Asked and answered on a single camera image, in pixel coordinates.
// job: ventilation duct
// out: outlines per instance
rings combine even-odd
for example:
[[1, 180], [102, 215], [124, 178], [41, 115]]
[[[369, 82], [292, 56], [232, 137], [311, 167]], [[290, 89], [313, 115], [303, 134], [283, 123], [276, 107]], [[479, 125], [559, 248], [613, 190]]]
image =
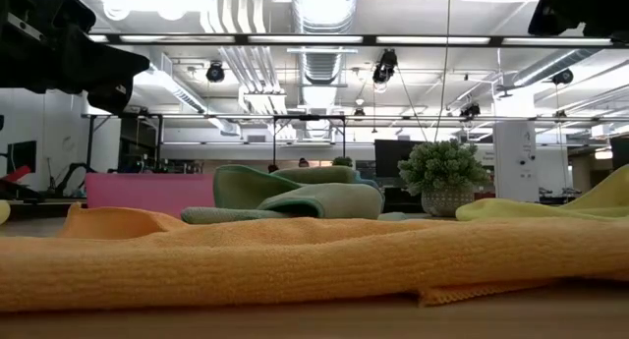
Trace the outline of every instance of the ventilation duct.
[[[293, 14], [298, 33], [343, 34], [352, 26], [357, 0], [293, 0]], [[334, 104], [343, 54], [302, 53], [300, 71], [302, 98], [309, 108], [329, 109]], [[322, 138], [329, 123], [308, 122], [312, 138]]]
[[559, 74], [600, 51], [601, 49], [558, 50], [532, 66], [518, 72], [513, 79], [511, 79], [511, 83], [513, 83], [515, 87], [532, 85], [543, 79]]
[[[538, 83], [544, 79], [561, 73], [571, 66], [592, 57], [600, 51], [601, 49], [557, 50], [526, 69], [523, 69], [513, 75], [504, 75], [505, 88], [521, 88]], [[457, 102], [465, 102], [466, 98], [473, 100], [480, 97], [491, 90], [491, 84], [486, 82], [495, 83], [501, 77], [501, 73], [495, 73], [487, 76], [483, 79], [483, 83], [474, 85], [472, 88], [459, 95], [457, 99], [450, 102], [446, 107], [451, 107]]]

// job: wooden table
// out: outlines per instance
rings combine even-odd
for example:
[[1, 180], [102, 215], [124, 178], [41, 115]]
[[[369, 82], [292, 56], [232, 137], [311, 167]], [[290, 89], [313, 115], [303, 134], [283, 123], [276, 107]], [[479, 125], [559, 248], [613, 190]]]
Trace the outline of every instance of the wooden table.
[[420, 308], [412, 296], [295, 305], [0, 314], [0, 338], [623, 338], [629, 288], [574, 283]]

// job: ceiling light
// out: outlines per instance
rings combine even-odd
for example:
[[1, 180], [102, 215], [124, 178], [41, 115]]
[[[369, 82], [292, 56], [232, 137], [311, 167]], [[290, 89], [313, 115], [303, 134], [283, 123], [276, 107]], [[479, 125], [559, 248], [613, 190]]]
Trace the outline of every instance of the ceiling light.
[[106, 35], [101, 35], [101, 34], [94, 34], [94, 35], [90, 35], [89, 39], [91, 39], [92, 41], [96, 42], [96, 43], [106, 43], [107, 42], [107, 36]]
[[611, 40], [607, 38], [537, 38], [537, 37], [519, 37], [504, 38], [503, 45], [566, 45], [566, 46], [609, 46]]
[[362, 43], [361, 35], [250, 35], [249, 43]]
[[203, 119], [205, 118], [202, 114], [166, 114], [162, 117], [166, 119]]
[[375, 38], [380, 44], [489, 44], [489, 37], [459, 37], [459, 36], [379, 36]]
[[373, 83], [373, 90], [375, 91], [375, 93], [385, 93], [386, 89], [386, 83]]
[[202, 142], [196, 142], [196, 141], [165, 141], [162, 144], [202, 144]]
[[272, 115], [231, 115], [231, 114], [219, 114], [218, 118], [221, 119], [273, 119]]
[[613, 158], [613, 152], [610, 150], [607, 151], [597, 151], [594, 154], [595, 159], [611, 159]]
[[358, 54], [358, 49], [349, 48], [288, 48], [290, 54]]
[[120, 40], [126, 42], [150, 42], [150, 43], [178, 43], [188, 40], [198, 40], [200, 45], [210, 43], [234, 43], [233, 35], [161, 35], [161, 34], [126, 34], [121, 35]]

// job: pink bin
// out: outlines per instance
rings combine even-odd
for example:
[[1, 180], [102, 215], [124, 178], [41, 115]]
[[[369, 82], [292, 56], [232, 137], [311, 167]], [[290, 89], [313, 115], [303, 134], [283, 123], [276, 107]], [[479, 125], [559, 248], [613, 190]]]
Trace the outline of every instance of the pink bin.
[[132, 207], [180, 218], [189, 206], [214, 206], [212, 175], [86, 175], [87, 206]]

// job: yellow microfiber towel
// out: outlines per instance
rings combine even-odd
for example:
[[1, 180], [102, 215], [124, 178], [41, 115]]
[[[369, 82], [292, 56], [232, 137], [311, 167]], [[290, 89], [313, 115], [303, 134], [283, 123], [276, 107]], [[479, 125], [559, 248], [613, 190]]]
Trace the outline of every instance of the yellow microfiber towel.
[[0, 311], [274, 304], [418, 293], [426, 305], [562, 277], [629, 280], [629, 223], [266, 219], [188, 225], [73, 206], [57, 238], [0, 238]]
[[0, 225], [2, 225], [9, 218], [11, 213], [11, 206], [6, 200], [0, 200]]
[[565, 205], [547, 206], [509, 199], [486, 198], [459, 207], [461, 221], [480, 218], [577, 217], [592, 220], [629, 218], [629, 165], [623, 166], [591, 191]]

